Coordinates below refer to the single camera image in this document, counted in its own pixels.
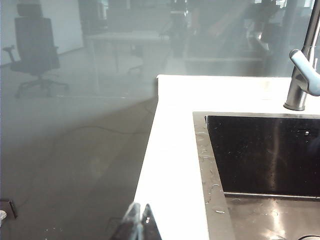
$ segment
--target stainless steel sink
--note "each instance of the stainless steel sink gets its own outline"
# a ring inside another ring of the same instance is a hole
[[[195,112],[193,118],[210,238],[224,227],[213,213],[217,205],[237,240],[320,236],[320,116]]]

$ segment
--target sink rim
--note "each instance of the sink rim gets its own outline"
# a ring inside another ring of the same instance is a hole
[[[198,159],[202,180],[202,190],[204,196],[204,204],[210,239],[235,239],[234,228],[232,225],[230,213],[227,207],[226,197],[235,196],[236,193],[224,192],[221,184],[216,159],[212,149],[208,129],[207,116],[226,116],[226,117],[258,117],[258,118],[290,118],[290,119],[320,119],[320,115],[311,114],[291,114],[291,113],[252,113],[252,112],[212,112],[212,111],[194,111],[193,124],[195,131],[196,146],[198,151]],[[289,198],[290,195],[273,195],[261,194],[259,197],[267,198]],[[319,200],[319,197],[300,197],[299,200]],[[224,209],[224,214],[219,214],[221,211],[214,212],[216,206]]]

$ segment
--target chrome faucet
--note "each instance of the chrome faucet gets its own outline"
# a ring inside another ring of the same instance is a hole
[[[320,74],[315,70],[315,48],[320,31],[320,0],[315,0],[302,50],[294,49],[289,57],[294,63],[285,108],[305,110],[307,94],[320,96]]]

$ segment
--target wall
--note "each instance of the wall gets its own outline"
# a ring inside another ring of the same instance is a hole
[[[16,45],[15,18],[18,17],[17,4],[20,2],[41,3],[43,16],[51,19],[59,54],[83,47],[77,0],[1,0],[1,48]],[[18,60],[17,51],[12,53]],[[8,54],[1,51],[1,65],[10,62]]]
[[[11,45],[16,45],[16,33],[15,33],[15,21],[14,19],[18,16],[17,14],[17,3],[18,0],[1,0],[1,49],[9,47]],[[0,64],[10,63],[9,55],[0,51],[1,61]],[[18,58],[17,51],[13,51],[13,56],[16,59]]]
[[[83,47],[78,0],[40,0],[43,15],[50,18],[58,53]]]

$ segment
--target office chair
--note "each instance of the office chair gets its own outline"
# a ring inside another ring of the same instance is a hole
[[[65,90],[69,90],[69,85],[66,83],[43,78],[47,71],[60,67],[51,20],[42,16],[39,4],[17,4],[17,12],[20,17],[15,18],[14,23],[20,60],[14,59],[12,54],[14,45],[3,50],[9,54],[12,71],[30,74],[37,79],[21,83],[15,97],[19,98],[24,90],[33,86],[40,86],[46,90],[47,97],[51,96],[52,85],[64,86]]]

